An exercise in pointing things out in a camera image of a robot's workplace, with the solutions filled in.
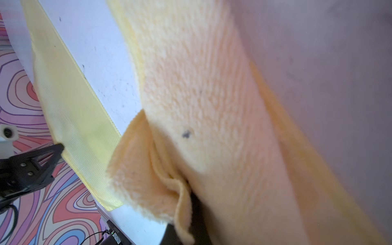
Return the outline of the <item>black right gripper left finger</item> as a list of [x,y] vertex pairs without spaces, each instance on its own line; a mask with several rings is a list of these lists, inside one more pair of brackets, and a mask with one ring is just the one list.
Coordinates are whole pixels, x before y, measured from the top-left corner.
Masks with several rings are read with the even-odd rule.
[[183,245],[173,225],[167,225],[160,245]]

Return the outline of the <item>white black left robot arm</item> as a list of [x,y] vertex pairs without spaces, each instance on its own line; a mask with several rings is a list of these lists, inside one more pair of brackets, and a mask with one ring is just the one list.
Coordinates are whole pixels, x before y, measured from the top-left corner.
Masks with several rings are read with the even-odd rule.
[[51,184],[64,150],[62,144],[55,144],[15,154],[13,143],[18,139],[15,126],[1,124],[1,206]]

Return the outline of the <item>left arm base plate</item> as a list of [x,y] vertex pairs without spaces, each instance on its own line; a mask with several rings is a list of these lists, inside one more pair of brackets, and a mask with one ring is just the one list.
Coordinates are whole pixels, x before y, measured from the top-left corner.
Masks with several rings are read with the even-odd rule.
[[100,225],[103,230],[98,245],[134,245],[134,242],[124,235],[112,220],[101,215]]

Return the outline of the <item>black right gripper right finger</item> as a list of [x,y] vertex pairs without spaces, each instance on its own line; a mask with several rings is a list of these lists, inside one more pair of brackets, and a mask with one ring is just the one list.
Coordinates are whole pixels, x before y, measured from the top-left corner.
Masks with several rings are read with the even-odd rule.
[[204,221],[202,203],[194,193],[191,193],[191,199],[193,214],[190,232],[194,236],[195,245],[212,245]]

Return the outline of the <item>pale yellow document bag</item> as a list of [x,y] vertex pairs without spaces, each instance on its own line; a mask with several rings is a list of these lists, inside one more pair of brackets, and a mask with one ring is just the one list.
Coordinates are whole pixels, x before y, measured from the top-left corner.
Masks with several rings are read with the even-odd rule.
[[29,29],[34,86],[63,159],[106,209],[122,205],[106,170],[120,133],[38,1],[22,1]]

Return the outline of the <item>yellow microfiber cloth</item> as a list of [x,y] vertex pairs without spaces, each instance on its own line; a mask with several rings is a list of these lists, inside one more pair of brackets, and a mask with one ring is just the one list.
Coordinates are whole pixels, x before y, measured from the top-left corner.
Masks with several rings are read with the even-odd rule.
[[109,1],[142,109],[108,166],[115,195],[215,245],[384,245],[250,64],[226,1]]

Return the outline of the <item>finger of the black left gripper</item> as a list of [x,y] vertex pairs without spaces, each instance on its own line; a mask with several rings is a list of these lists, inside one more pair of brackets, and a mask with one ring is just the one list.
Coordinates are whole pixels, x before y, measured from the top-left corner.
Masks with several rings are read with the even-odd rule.
[[51,184],[63,150],[63,144],[56,144],[1,159],[1,202],[12,202]]

